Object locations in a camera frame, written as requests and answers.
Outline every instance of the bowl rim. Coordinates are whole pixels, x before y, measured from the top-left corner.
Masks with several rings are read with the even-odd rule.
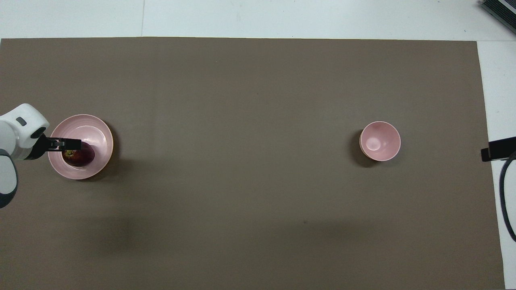
[[[385,123],[387,125],[389,125],[390,127],[392,127],[394,129],[394,131],[396,132],[396,134],[398,135],[398,139],[399,139],[399,146],[398,146],[398,149],[396,150],[396,153],[394,153],[391,157],[387,158],[387,159],[377,159],[377,158],[373,158],[371,156],[369,156],[365,151],[364,151],[364,148],[362,146],[362,135],[364,134],[364,131],[371,125],[373,124],[376,124],[376,123]],[[362,150],[362,153],[364,153],[365,156],[371,158],[372,160],[375,160],[375,161],[388,161],[388,160],[391,160],[392,158],[396,157],[396,155],[398,155],[398,152],[399,152],[399,149],[401,148],[401,136],[398,132],[398,129],[396,129],[396,127],[389,123],[389,122],[385,122],[385,121],[374,121],[374,122],[371,122],[369,123],[366,127],[364,127],[364,129],[362,130],[362,132],[360,133],[360,138],[359,138],[359,145],[360,145],[360,150]]]

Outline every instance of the dark red apple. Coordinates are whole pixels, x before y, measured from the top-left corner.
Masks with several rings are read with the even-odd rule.
[[[62,152],[64,162],[71,166],[81,167],[90,164],[95,158],[95,151],[86,142],[80,143],[80,150],[65,150]]]

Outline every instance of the brown table surface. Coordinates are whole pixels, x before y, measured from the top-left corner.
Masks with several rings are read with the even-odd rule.
[[[504,287],[475,42],[3,39],[0,96],[115,137],[85,181],[17,162],[1,289]]]

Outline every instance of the bowl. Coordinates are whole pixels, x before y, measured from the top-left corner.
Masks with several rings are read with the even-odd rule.
[[[367,125],[360,134],[360,149],[376,161],[387,161],[399,152],[401,137],[396,128],[384,121]]]

